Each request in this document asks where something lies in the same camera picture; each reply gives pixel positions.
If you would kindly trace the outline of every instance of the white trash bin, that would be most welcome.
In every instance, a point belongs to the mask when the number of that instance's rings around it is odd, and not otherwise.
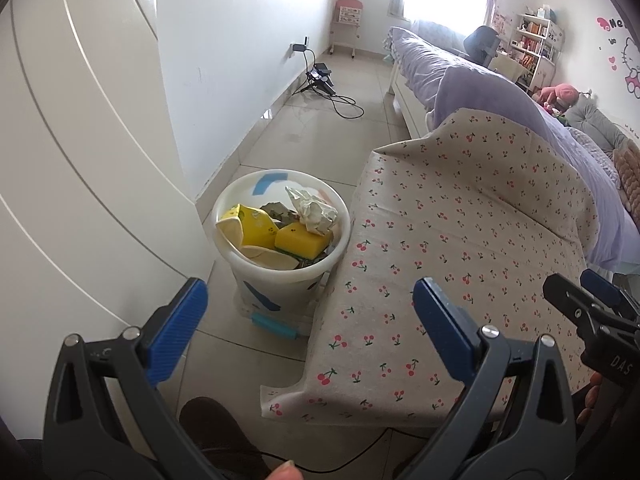
[[[259,208],[269,202],[282,202],[293,210],[285,186],[305,189],[336,208],[338,221],[332,229],[332,252],[320,262],[303,269],[265,269],[254,264],[233,247],[220,234],[215,224],[224,213],[239,203]],[[351,233],[349,211],[340,195],[322,180],[299,171],[256,171],[242,176],[226,187],[216,200],[210,218],[216,247],[231,266],[244,304],[252,306],[254,312],[259,312],[261,319],[266,316],[296,330],[300,335],[308,335],[313,317],[313,308],[310,308],[309,302],[318,292],[318,285],[324,273],[331,271],[344,253]],[[243,314],[251,315],[251,309],[241,311]]]

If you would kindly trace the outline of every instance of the pillow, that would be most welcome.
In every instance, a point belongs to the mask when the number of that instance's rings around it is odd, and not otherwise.
[[[640,230],[640,150],[631,139],[613,151],[613,163],[628,201],[626,210]]]
[[[617,148],[626,138],[625,134],[598,110],[595,101],[584,94],[580,94],[578,102],[569,108],[564,116],[569,126],[591,137],[610,158],[614,148]]]
[[[567,129],[569,133],[571,133],[571,136],[587,150],[587,153],[595,159],[598,165],[609,176],[614,186],[616,186],[616,189],[620,189],[620,176],[616,167],[613,165],[613,161],[599,148],[590,136],[575,128],[569,127]]]
[[[449,52],[451,49],[465,51],[465,35],[439,23],[416,20],[411,24],[411,32],[420,36],[424,41]]]

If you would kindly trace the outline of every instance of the pink chair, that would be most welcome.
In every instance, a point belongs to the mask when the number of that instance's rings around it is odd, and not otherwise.
[[[334,24],[331,30],[331,49],[329,54],[334,53],[334,47],[346,46],[351,49],[351,57],[356,57],[356,47],[354,43],[338,43],[334,41],[335,32],[337,27],[345,28],[349,27],[353,29],[353,35],[358,35],[358,28],[360,27],[360,19],[362,18],[362,2],[359,0],[337,0],[334,9]]]

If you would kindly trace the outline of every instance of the yellow sponge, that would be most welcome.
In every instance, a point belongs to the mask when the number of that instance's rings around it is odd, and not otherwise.
[[[315,259],[331,243],[334,234],[310,233],[300,222],[293,222],[276,233],[276,249],[307,260]]]

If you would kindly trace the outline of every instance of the hello kitty wall decal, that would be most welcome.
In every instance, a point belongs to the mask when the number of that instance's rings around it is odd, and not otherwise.
[[[596,22],[598,25],[606,32],[616,33],[619,29],[626,28],[625,23],[619,18],[611,18],[609,20],[605,18],[596,18]],[[620,39],[620,43],[624,41],[624,48],[620,52],[622,54],[622,58],[620,59],[620,63],[626,68],[623,69],[623,74],[625,75],[625,85],[626,90],[636,99],[640,100],[640,52],[638,52],[638,46],[634,43],[634,40],[629,37],[625,31],[622,36],[626,36],[626,38],[607,38],[610,45],[618,44],[618,39]],[[617,72],[618,65],[616,63],[616,56],[607,57],[611,69],[614,72]]]

